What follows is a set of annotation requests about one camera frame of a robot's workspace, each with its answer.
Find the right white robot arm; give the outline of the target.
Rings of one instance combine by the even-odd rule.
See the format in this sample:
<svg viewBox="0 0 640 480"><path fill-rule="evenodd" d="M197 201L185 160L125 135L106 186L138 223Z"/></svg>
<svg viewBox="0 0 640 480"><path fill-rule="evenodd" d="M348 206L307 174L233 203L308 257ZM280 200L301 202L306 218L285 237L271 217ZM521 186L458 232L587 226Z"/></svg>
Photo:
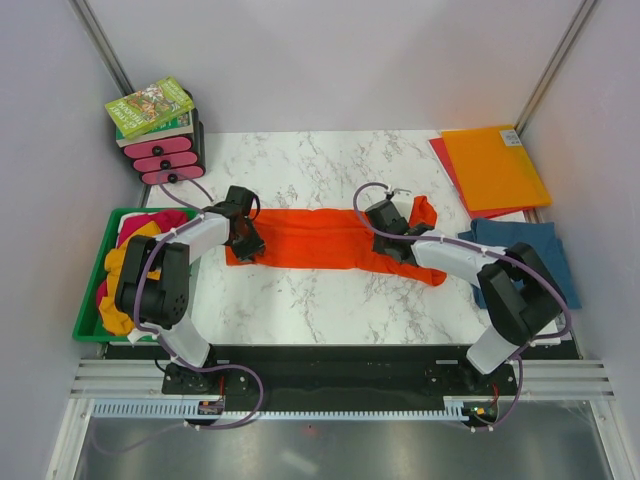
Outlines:
<svg viewBox="0 0 640 480"><path fill-rule="evenodd" d="M453 275L482 292L491 325L467 350L467 362L457 371L460 386L469 393L489 387L494 370L535 341L557 317L570 321L561 289L528 244L490 247L430 228L411 229L390 200L356 215L374 233L377 252Z"/></svg>

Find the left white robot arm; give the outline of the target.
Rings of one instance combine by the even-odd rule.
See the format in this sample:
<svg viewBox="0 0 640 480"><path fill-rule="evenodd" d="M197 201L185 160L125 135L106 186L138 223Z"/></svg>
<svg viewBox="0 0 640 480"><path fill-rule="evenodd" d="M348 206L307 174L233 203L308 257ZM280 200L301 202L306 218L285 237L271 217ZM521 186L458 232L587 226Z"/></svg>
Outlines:
<svg viewBox="0 0 640 480"><path fill-rule="evenodd" d="M259 212L253 191L231 186L223 201L187 223L156 236L135 235L126 248L114 303L134 323L127 340L158 342L173 363L186 367L185 382L198 393L215 389L220 371L207 361L210 344L189 315L191 267L218 246L242 263L256 260L265 252L254 226Z"/></svg>

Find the orange t shirt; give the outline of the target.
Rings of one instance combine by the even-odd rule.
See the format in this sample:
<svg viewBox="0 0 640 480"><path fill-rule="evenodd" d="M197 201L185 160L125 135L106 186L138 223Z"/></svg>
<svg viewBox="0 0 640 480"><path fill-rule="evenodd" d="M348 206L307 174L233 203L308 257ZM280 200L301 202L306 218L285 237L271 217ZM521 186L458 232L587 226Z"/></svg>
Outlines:
<svg viewBox="0 0 640 480"><path fill-rule="evenodd" d="M374 234L351 209L266 209L254 221L265 251L252 263L274 268L352 270L439 286L447 274L401 264L373 251Z"/></svg>

